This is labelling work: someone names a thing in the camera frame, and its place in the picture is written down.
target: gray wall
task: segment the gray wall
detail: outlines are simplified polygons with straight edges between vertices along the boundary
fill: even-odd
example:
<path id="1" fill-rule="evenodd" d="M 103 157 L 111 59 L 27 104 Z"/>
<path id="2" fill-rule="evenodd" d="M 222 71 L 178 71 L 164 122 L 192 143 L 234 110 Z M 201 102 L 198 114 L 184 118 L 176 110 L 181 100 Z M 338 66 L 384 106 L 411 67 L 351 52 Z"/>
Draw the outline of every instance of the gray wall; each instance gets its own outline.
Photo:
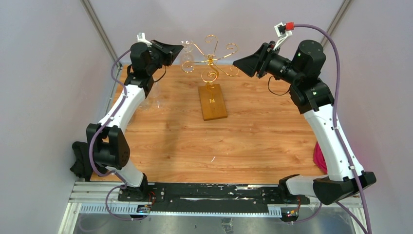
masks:
<path id="1" fill-rule="evenodd" d="M 233 42 L 239 52 L 220 63 L 231 63 L 248 56 L 263 42 L 277 40 L 274 25 L 281 21 L 311 23 L 324 29 L 339 9 L 342 0 L 91 0 L 102 26 L 118 55 L 136 42 L 138 32 L 147 39 L 177 44 L 193 40 L 212 53 L 204 38 L 214 34 L 219 39 L 217 54 L 225 55 L 226 44 Z M 311 30 L 296 30 L 282 47 L 281 54 L 293 56 L 304 38 L 321 40 Z M 198 52 L 193 53 L 201 59 Z M 121 60 L 130 63 L 130 58 Z"/>
<path id="2" fill-rule="evenodd" d="M 80 1 L 2 1 L 0 233 L 57 233 L 111 60 Z"/>
<path id="3" fill-rule="evenodd" d="M 413 2 L 356 0 L 333 34 L 342 65 L 338 116 L 377 184 L 366 190 L 375 234 L 412 233 Z M 335 87 L 327 46 L 322 78 Z"/>

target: wooden block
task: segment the wooden block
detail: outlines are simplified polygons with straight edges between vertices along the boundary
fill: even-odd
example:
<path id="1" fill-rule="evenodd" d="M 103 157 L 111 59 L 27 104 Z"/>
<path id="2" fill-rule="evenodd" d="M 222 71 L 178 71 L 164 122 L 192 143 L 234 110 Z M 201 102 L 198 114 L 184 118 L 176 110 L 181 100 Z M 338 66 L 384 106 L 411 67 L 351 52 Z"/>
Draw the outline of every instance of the wooden block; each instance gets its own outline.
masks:
<path id="1" fill-rule="evenodd" d="M 204 121 L 228 117 L 219 84 L 212 84 L 208 89 L 206 85 L 199 86 L 198 92 Z"/>

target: wooden table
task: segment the wooden table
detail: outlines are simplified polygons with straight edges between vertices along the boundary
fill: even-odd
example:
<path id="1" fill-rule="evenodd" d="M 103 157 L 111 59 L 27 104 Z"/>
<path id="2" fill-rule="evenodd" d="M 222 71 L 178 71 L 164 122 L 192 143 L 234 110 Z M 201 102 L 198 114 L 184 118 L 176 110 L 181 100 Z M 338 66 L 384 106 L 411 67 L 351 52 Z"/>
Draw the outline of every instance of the wooden table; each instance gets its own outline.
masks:
<path id="1" fill-rule="evenodd" d="M 316 138 L 290 99 L 271 94 L 268 75 L 250 78 L 220 76 L 228 118 L 204 121 L 198 86 L 204 85 L 196 67 L 189 74 L 180 66 L 167 68 L 158 83 L 154 104 L 137 109 L 125 136 L 131 160 L 150 182 L 278 184 L 292 174 L 319 176 L 313 162 Z M 163 69 L 154 74 L 160 77 Z M 126 78 L 126 66 L 121 80 Z M 274 92 L 288 85 L 271 81 Z M 117 88 L 115 97 L 121 92 Z M 92 180 L 117 180 L 114 176 Z"/>

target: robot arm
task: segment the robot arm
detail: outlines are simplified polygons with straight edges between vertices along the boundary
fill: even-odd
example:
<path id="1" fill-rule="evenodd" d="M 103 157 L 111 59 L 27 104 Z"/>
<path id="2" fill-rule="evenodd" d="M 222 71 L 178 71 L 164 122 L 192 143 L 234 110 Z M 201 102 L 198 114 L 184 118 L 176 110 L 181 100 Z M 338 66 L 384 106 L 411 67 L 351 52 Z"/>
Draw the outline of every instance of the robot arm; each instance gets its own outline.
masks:
<path id="1" fill-rule="evenodd" d="M 292 175 L 281 179 L 280 186 L 286 197 L 308 195 L 329 205 L 357 193 L 358 188 L 344 148 L 333 128 L 334 98 L 328 86 L 319 78 L 326 59 L 323 47 L 316 41 L 304 40 L 293 60 L 280 56 L 280 45 L 292 35 L 293 25 L 289 24 L 280 23 L 275 26 L 278 42 L 263 43 L 257 52 L 234 61 L 233 65 L 250 77 L 256 74 L 258 78 L 262 78 L 270 73 L 276 79 L 282 79 L 291 85 L 291 99 L 316 135 L 327 164 L 328 175 Z M 349 153 L 353 155 L 339 122 L 337 127 Z M 356 157 L 352 158 L 362 187 L 367 188 L 374 184 L 374 173 L 365 172 Z"/>
<path id="2" fill-rule="evenodd" d="M 132 64 L 128 66 L 125 89 L 109 113 L 97 124 L 89 124 L 86 129 L 88 145 L 93 146 L 93 161 L 114 171 L 128 188 L 138 194 L 137 197 L 145 197 L 148 180 L 130 160 L 130 149 L 124 132 L 136 108 L 152 88 L 152 75 L 162 66 L 172 65 L 182 48 L 182 45 L 148 41 L 145 34 L 139 33 L 138 42 L 131 46 Z"/>

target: gold stand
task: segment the gold stand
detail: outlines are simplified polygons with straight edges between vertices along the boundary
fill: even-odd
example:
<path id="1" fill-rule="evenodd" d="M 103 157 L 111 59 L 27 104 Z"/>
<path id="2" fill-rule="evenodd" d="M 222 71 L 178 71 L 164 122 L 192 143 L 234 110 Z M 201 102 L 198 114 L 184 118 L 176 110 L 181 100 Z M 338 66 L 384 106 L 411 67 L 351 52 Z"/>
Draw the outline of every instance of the gold stand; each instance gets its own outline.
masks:
<path id="1" fill-rule="evenodd" d="M 228 117 L 219 84 L 199 86 L 198 92 L 204 121 Z"/>
<path id="2" fill-rule="evenodd" d="M 208 35 L 205 38 L 206 43 L 211 43 L 213 39 L 216 39 L 215 48 L 213 54 L 204 54 L 203 51 L 198 47 L 197 44 L 193 43 L 192 41 L 186 41 L 184 44 L 184 54 L 181 56 L 182 60 L 182 70 L 186 73 L 190 73 L 194 70 L 194 63 L 205 63 L 208 66 L 206 70 L 201 73 L 201 79 L 206 83 L 205 86 L 199 86 L 199 99 L 201 101 L 201 109 L 202 115 L 204 116 L 204 121 L 219 119 L 219 118 L 226 118 L 228 114 L 226 112 L 224 96 L 222 94 L 221 86 L 219 84 L 212 84 L 221 73 L 229 77 L 234 77 L 238 75 L 238 69 L 236 68 L 236 72 L 234 72 L 233 68 L 230 68 L 230 73 L 222 70 L 216 62 L 221 59 L 225 59 L 238 51 L 238 47 L 234 43 L 229 43 L 226 45 L 227 50 L 234 50 L 233 52 L 221 57 L 216 58 L 215 52 L 218 45 L 218 38 L 214 35 Z M 191 53 L 194 46 L 205 58 L 203 61 L 194 61 L 193 55 Z"/>

